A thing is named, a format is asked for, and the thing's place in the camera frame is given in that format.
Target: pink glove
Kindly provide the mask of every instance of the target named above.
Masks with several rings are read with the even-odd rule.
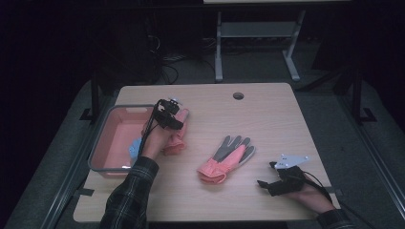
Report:
[[[175,118],[182,122],[183,125],[180,130],[176,131],[175,134],[170,136],[166,146],[163,148],[164,155],[178,155],[181,150],[185,148],[185,142],[182,140],[182,138],[184,137],[185,130],[187,129],[187,122],[185,120],[187,119],[188,114],[189,111],[187,109],[183,109],[175,115]]]
[[[217,153],[197,170],[200,180],[213,184],[222,183],[226,179],[227,173],[247,162],[255,153],[256,148],[249,146],[249,137],[242,142],[241,140],[242,137],[239,135],[233,140],[228,135]]]

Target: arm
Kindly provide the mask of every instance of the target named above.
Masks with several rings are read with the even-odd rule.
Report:
[[[283,196],[295,199],[319,214],[317,220],[324,229],[354,228],[354,225],[343,210],[336,209],[325,196],[308,184],[305,184],[299,192],[288,193]]]
[[[149,192],[159,170],[155,159],[172,134],[160,126],[153,129],[128,176],[107,199],[100,228],[145,228]]]

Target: light wood table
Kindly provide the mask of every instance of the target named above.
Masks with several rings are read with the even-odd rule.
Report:
[[[245,97],[237,100],[235,93]],[[154,104],[168,96],[177,97],[190,110],[184,137],[187,147],[178,156],[158,157],[160,171],[149,197],[149,221],[314,219],[311,211],[293,200],[272,197],[256,181],[279,180],[268,163],[285,154],[309,156],[310,161],[300,168],[330,186],[289,84],[124,87],[116,104]],[[224,183],[203,184],[196,170],[216,152],[226,135],[251,137],[257,152]],[[100,221],[108,196],[122,181],[91,171],[84,187],[95,191],[91,197],[80,197],[74,219]]]

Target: gray carpet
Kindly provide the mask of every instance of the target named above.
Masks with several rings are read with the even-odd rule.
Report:
[[[287,82],[292,88],[300,88],[321,77],[324,72],[310,68],[316,44],[297,46],[294,59],[303,78],[293,82],[288,76],[279,50],[267,52],[245,52],[239,55],[224,55],[224,82]],[[185,59],[171,66],[179,72],[176,84],[214,83],[213,55],[201,60]],[[170,78],[175,72],[165,69]],[[331,92],[331,80],[310,93],[296,93],[298,103],[307,121],[309,130],[322,158],[330,181],[335,189],[342,192],[339,196],[346,205],[362,216],[375,228],[405,228],[404,218],[399,214],[387,191],[373,161],[359,135],[358,127],[346,112],[345,103],[350,95],[338,97]],[[75,160],[83,148],[84,139],[92,139],[94,125],[90,121],[79,120],[84,109],[91,107],[90,83],[83,86],[72,108],[62,123],[41,165],[38,167],[26,192],[15,208],[6,228],[40,228],[52,207],[55,195]],[[102,96],[104,108],[114,104],[115,97]],[[377,93],[364,83],[362,105],[369,107],[378,122],[365,123],[365,130],[397,179],[405,187],[405,135],[395,125],[393,119],[381,105]],[[79,187],[89,168],[85,159],[80,160],[73,187]],[[55,228],[97,228],[96,223],[77,223],[72,215],[77,196],[72,195],[63,208]],[[357,228],[370,228],[366,223],[348,210]],[[288,222],[290,229],[319,228],[316,221]]]

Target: plaid shirt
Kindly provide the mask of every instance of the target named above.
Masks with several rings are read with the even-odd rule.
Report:
[[[158,173],[158,164],[140,156],[127,178],[107,199],[100,228],[147,228],[146,207],[152,183]],[[343,210],[328,211],[317,220],[324,229],[354,228]]]

